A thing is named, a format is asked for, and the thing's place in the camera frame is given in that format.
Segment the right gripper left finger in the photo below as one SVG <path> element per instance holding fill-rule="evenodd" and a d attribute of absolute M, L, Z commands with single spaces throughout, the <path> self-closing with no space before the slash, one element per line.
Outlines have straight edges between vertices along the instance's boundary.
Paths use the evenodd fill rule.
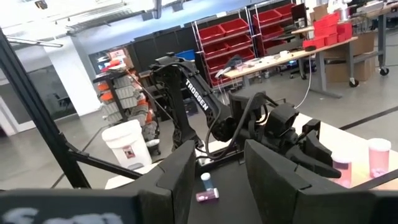
<path fill-rule="evenodd" d="M 189 140 L 136 181 L 137 224 L 187 224 L 195 160 L 195 143 Z"/>

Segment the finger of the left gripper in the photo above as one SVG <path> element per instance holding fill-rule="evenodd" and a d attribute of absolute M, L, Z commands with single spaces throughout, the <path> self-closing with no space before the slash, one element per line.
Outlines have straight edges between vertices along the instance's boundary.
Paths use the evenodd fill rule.
<path fill-rule="evenodd" d="M 326 165 L 332 165 L 331 151 L 320 142 L 321 121 L 311 119 L 302 126 L 303 151 Z"/>
<path fill-rule="evenodd" d="M 327 165 L 306 155 L 298 146 L 290 148 L 286 152 L 285 157 L 322 177 L 335 179 L 341 177 L 341 172 L 339 170 L 333 168 L 332 165 Z"/>

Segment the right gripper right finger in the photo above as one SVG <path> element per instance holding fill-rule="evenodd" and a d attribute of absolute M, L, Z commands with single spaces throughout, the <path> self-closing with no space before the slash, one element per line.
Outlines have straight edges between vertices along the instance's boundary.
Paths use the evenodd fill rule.
<path fill-rule="evenodd" d="M 343 187 L 254 140 L 244 146 L 249 185 L 263 224 L 351 224 Z"/>

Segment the blue medicine bottle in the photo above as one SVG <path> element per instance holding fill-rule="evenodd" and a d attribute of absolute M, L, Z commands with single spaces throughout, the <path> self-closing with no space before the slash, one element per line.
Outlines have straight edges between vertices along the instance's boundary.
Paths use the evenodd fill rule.
<path fill-rule="evenodd" d="M 211 174 L 209 172 L 202 173 L 200 178 L 206 190 L 211 190 L 214 188 L 213 182 L 211 180 Z"/>

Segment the white trash can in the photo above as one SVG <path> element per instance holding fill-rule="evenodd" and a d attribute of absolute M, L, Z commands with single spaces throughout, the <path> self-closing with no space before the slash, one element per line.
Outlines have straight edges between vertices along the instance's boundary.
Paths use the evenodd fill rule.
<path fill-rule="evenodd" d="M 105 129 L 101 137 L 123 168 L 136 170 L 152 164 L 152 158 L 136 119 Z"/>

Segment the wooden workbench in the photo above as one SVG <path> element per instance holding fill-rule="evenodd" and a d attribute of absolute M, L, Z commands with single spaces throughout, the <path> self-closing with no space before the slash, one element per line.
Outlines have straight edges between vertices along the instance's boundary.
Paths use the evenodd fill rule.
<path fill-rule="evenodd" d="M 301 50 L 298 52 L 288 53 L 287 56 L 283 56 L 278 59 L 274 59 L 274 56 L 271 56 L 271 58 L 272 58 L 271 61 L 267 61 L 266 57 L 263 57 L 263 58 L 259 59 L 261 62 L 255 64 L 253 67 L 244 67 L 242 70 L 232 70 L 232 71 L 226 72 L 224 74 L 224 76 L 226 76 L 230 79 L 242 77 L 244 84 L 248 85 L 249 81 L 248 81 L 248 77 L 246 77 L 246 75 L 256 73 L 261 70 L 267 70 L 268 68 L 282 65 L 291 60 L 298 60 L 301 58 L 306 58 L 306 57 L 310 57 L 310 56 L 314 55 L 315 56 L 315 64 L 317 66 L 317 74 L 315 75 L 315 78 L 312 78 L 312 81 L 310 84 L 310 90 L 313 92 L 325 95 L 325 96 L 332 97 L 332 98 L 341 98 L 342 97 L 341 95 L 327 90 L 325 64 L 324 64 L 324 60 L 325 60 L 324 53 L 328 49 L 332 49 L 332 48 L 347 44 L 348 49 L 346 52 L 346 56 L 348 58 L 346 59 L 346 61 L 349 63 L 349 68 L 348 68 L 349 80 L 354 81 L 354 76 L 353 76 L 354 58 L 353 58 L 353 47 L 352 47 L 351 43 L 352 43 L 352 41 L 357 40 L 357 39 L 358 39 L 357 37 L 352 37 L 344 42 L 340 42 L 335 45 L 326 46 L 326 47 L 316 49 L 316 50 L 313 50 L 310 52 Z"/>

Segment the brown cardboard box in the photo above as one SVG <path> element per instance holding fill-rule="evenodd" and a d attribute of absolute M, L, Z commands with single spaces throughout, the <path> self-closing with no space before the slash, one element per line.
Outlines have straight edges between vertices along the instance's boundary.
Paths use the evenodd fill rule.
<path fill-rule="evenodd" d="M 358 38 L 352 41 L 353 55 L 355 57 L 370 54 L 374 52 L 375 32 L 367 32 L 358 35 Z M 326 50 L 325 58 L 325 73 L 328 83 L 348 82 L 348 65 L 345 61 L 346 45 L 340 45 L 332 49 Z M 371 57 L 362 62 L 355 63 L 354 77 L 357 81 L 366 81 L 376 72 L 376 58 Z"/>

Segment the black cart with stacked items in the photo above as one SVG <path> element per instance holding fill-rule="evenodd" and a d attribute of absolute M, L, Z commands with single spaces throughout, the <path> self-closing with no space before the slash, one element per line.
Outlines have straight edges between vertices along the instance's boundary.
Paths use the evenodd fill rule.
<path fill-rule="evenodd" d="M 161 155 L 158 120 L 148 94 L 134 72 L 121 65 L 111 67 L 95 76 L 93 85 L 98 90 L 103 119 L 111 126 L 138 121 L 150 154 Z"/>

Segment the red bins stack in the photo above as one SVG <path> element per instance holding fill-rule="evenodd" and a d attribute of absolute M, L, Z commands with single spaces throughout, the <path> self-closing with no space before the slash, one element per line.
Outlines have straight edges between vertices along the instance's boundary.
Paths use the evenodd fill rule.
<path fill-rule="evenodd" d="M 351 21 L 340 21 L 340 13 L 334 12 L 323 16 L 313 23 L 314 38 L 304 40 L 302 47 L 320 49 L 349 40 L 353 36 Z"/>

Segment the red bin rack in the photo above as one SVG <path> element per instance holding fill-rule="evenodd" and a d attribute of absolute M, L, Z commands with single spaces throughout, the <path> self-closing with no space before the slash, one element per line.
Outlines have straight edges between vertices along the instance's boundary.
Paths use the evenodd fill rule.
<path fill-rule="evenodd" d="M 235 55 L 244 61 L 256 57 L 251 28 L 242 18 L 204 28 L 193 22 L 192 29 L 198 49 L 195 65 L 212 88 L 232 84 L 231 79 L 217 75 L 229 59 Z"/>
<path fill-rule="evenodd" d="M 294 36 L 292 8 L 296 3 L 287 3 L 263 10 L 255 6 L 252 12 L 253 40 L 259 57 L 269 53 L 270 48 L 290 42 Z"/>

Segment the wooden table on casters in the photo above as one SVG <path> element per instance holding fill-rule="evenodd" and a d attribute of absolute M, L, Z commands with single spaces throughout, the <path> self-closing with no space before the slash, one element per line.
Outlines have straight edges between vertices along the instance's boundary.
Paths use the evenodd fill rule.
<path fill-rule="evenodd" d="M 343 4 L 343 0 L 330 0 L 328 6 L 331 7 L 332 12 L 338 13 L 340 24 L 350 22 L 354 26 L 355 24 L 364 23 L 367 19 L 377 19 L 377 51 L 368 57 L 359 54 L 356 58 L 353 55 L 350 61 L 347 60 L 349 80 L 354 80 L 355 63 L 360 63 L 362 59 L 367 60 L 375 56 L 377 56 L 379 62 L 379 74 L 382 76 L 388 75 L 389 68 L 386 66 L 386 15 L 398 10 L 398 0 L 374 0 L 373 3 L 364 3 L 360 5 L 360 7 L 364 7 L 362 11 L 359 11 L 355 4 L 350 4 L 350 6 Z"/>

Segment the blue bin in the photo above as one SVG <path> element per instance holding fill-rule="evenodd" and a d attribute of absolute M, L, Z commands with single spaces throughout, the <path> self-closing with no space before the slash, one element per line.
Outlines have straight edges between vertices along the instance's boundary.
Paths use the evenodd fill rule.
<path fill-rule="evenodd" d="M 175 54 L 179 58 L 184 58 L 185 60 L 192 61 L 195 59 L 195 51 L 193 49 L 185 50 Z"/>

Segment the black cabinet row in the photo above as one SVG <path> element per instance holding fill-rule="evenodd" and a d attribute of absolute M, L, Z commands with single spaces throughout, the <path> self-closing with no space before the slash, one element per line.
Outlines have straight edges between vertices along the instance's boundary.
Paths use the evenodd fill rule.
<path fill-rule="evenodd" d="M 137 37 L 127 46 L 134 68 L 138 73 L 147 71 L 155 59 L 167 52 L 196 50 L 197 43 L 192 27 L 175 26 Z"/>

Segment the black rig frame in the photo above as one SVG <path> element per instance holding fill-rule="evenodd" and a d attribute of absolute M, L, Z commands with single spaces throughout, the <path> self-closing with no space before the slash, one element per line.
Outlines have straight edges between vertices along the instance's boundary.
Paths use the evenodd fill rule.
<path fill-rule="evenodd" d="M 88 179 L 78 165 L 79 162 L 130 179 L 138 179 L 142 176 L 139 172 L 91 157 L 88 153 L 78 150 L 73 144 L 67 141 L 65 135 L 58 129 L 55 121 L 51 118 L 48 109 L 45 107 L 34 84 L 27 75 L 25 68 L 1 28 L 0 69 L 12 85 L 59 164 L 64 176 L 73 188 L 91 187 Z"/>

